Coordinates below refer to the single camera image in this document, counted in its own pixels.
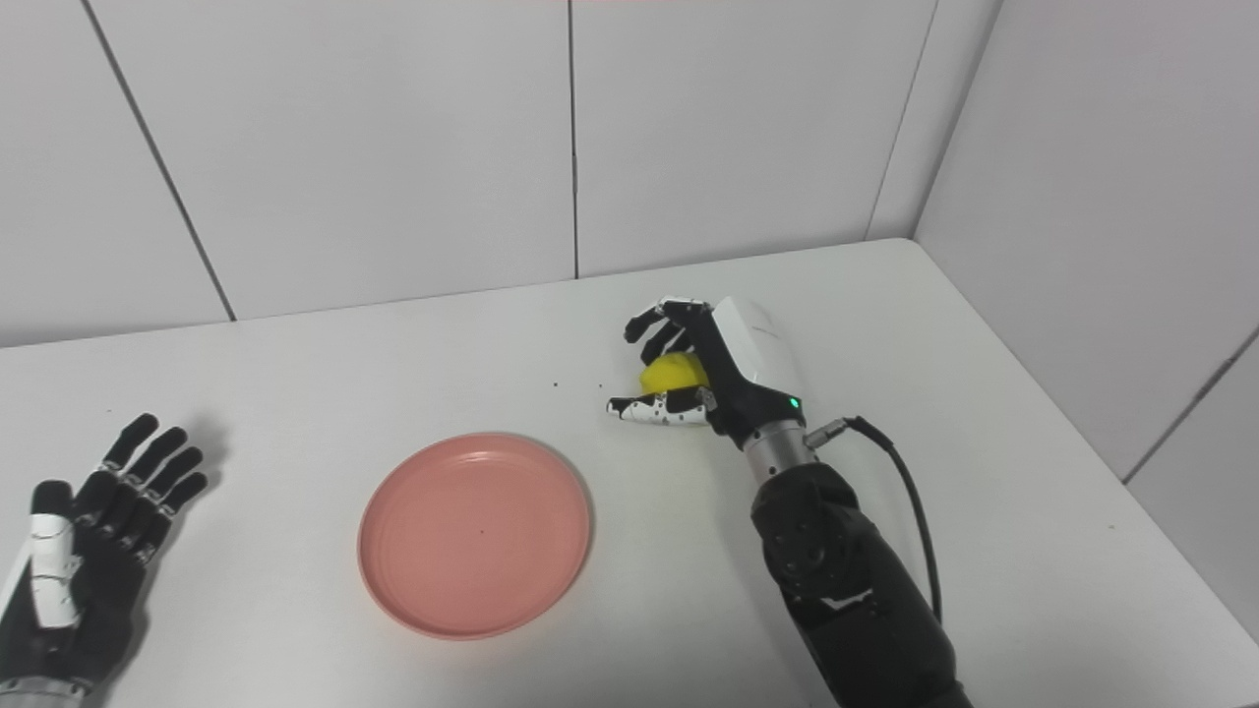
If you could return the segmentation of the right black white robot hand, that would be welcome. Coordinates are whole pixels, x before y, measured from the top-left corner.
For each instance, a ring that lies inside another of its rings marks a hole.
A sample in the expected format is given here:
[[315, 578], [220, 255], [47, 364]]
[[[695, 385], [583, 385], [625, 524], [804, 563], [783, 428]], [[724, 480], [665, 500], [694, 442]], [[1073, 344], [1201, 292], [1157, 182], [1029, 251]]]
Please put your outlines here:
[[641, 344], [641, 393], [612, 397], [613, 417], [653, 426], [706, 426], [737, 447], [771, 423], [805, 425], [805, 385], [786, 338], [747, 299], [665, 297], [630, 319]]

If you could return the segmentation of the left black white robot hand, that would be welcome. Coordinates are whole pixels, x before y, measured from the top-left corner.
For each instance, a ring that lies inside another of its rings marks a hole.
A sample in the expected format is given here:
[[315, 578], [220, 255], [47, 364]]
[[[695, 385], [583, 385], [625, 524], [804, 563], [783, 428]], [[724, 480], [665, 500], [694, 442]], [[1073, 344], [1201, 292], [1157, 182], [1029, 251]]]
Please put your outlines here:
[[123, 665], [150, 564], [206, 491], [201, 448], [154, 414], [128, 423], [81, 488], [31, 490], [26, 558], [1, 626], [5, 707], [81, 707]]

